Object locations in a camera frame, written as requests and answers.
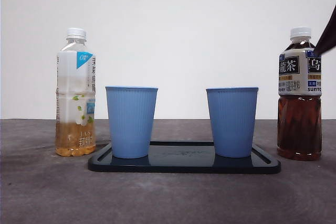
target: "bottle neck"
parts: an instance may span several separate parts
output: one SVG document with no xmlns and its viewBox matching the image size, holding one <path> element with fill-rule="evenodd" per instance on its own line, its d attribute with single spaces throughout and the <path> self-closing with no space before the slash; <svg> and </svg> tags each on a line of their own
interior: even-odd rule
<svg viewBox="0 0 336 224">
<path fill-rule="evenodd" d="M 294 38 L 291 38 L 291 41 L 293 44 L 296 44 L 296 43 L 300 43 L 300 44 L 304 44 L 306 42 L 310 42 L 311 37 L 309 36 L 300 36 L 300 37 L 294 37 Z"/>
<path fill-rule="evenodd" d="M 79 43 L 85 45 L 85 40 L 84 39 L 79 39 L 79 38 L 67 38 L 68 44 L 72 43 Z"/>
</svg>

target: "black tray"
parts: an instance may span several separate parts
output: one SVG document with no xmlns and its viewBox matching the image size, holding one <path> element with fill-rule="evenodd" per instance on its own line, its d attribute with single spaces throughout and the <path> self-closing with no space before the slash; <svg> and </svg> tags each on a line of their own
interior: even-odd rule
<svg viewBox="0 0 336 224">
<path fill-rule="evenodd" d="M 213 142 L 151 142 L 148 156 L 132 159 L 113 157 L 108 144 L 89 159 L 88 168 L 95 172 L 274 174 L 281 171 L 281 163 L 255 144 L 251 156 L 229 158 L 216 155 Z"/>
</svg>

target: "blue cup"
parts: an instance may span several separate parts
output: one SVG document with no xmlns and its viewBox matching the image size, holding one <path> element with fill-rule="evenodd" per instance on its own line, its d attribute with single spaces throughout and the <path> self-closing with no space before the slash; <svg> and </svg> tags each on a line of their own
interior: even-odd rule
<svg viewBox="0 0 336 224">
<path fill-rule="evenodd" d="M 257 87 L 206 89 L 216 154 L 251 155 Z"/>
<path fill-rule="evenodd" d="M 148 155 L 157 90 L 106 86 L 114 157 L 140 158 Z"/>
</svg>

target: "oolong tea bottle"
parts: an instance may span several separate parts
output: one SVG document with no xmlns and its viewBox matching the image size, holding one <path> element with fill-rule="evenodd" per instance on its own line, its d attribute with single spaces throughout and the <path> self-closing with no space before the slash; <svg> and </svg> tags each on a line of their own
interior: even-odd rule
<svg viewBox="0 0 336 224">
<path fill-rule="evenodd" d="M 86 32 L 69 28 L 68 43 L 57 54 L 56 153 L 81 156 L 96 148 L 96 58 L 85 46 Z"/>
<path fill-rule="evenodd" d="M 321 156 L 321 56 L 310 43 L 311 29 L 291 30 L 279 57 L 278 154 L 301 161 Z"/>
</svg>

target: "gray table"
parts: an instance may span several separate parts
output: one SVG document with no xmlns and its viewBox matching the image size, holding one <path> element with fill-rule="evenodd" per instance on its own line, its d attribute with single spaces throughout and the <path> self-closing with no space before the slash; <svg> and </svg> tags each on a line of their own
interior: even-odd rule
<svg viewBox="0 0 336 224">
<path fill-rule="evenodd" d="M 52 120 L 1 121 L 1 223 L 336 223 L 336 121 L 316 162 L 278 157 L 274 175 L 95 173 L 54 153 Z M 96 120 L 98 149 L 107 120 Z M 155 120 L 152 140 L 211 141 L 209 120 Z M 276 154 L 276 121 L 254 141 Z"/>
</svg>

